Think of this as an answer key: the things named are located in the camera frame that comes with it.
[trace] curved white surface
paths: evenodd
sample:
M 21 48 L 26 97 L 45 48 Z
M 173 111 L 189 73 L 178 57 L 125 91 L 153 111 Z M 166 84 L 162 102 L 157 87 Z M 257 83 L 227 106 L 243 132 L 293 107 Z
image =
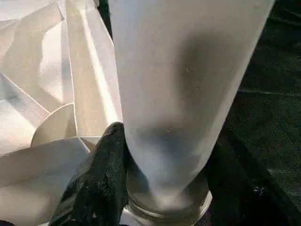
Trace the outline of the curved white surface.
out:
M 68 104 L 56 109 L 41 123 L 34 132 L 31 147 L 75 136 L 73 104 Z

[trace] dark surface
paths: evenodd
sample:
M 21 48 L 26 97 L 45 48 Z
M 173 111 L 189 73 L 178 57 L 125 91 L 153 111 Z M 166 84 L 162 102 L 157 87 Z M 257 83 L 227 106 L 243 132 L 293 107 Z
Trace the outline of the dark surface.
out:
M 301 210 L 301 4 L 278 1 L 224 127 Z
M 301 214 L 231 131 L 223 130 L 205 167 L 214 197 L 197 226 L 301 225 Z

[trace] white cylinder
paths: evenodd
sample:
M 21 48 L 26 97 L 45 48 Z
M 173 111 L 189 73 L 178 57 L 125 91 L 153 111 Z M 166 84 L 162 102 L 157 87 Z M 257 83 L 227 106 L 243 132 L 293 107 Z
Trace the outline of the white cylinder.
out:
M 183 190 L 210 156 L 272 5 L 110 1 L 127 144 L 152 208 L 193 202 Z

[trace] white geometric structure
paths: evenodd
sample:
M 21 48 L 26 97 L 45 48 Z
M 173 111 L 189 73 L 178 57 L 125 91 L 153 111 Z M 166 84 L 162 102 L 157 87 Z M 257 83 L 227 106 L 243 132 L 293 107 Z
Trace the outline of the white geometric structure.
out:
M 0 9 L 0 219 L 34 226 L 122 121 L 114 46 L 92 0 Z

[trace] black object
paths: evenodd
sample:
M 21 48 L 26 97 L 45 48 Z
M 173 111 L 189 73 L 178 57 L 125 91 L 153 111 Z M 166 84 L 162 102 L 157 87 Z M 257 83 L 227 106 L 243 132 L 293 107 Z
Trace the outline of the black object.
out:
M 214 199 L 198 226 L 301 225 L 296 206 L 231 131 L 222 130 L 205 170 Z
M 7 221 L 4 220 L 0 220 L 0 226 L 15 226 L 12 223 L 9 223 Z
M 72 177 L 49 225 L 118 226 L 127 204 L 127 153 L 123 124 L 110 125 Z

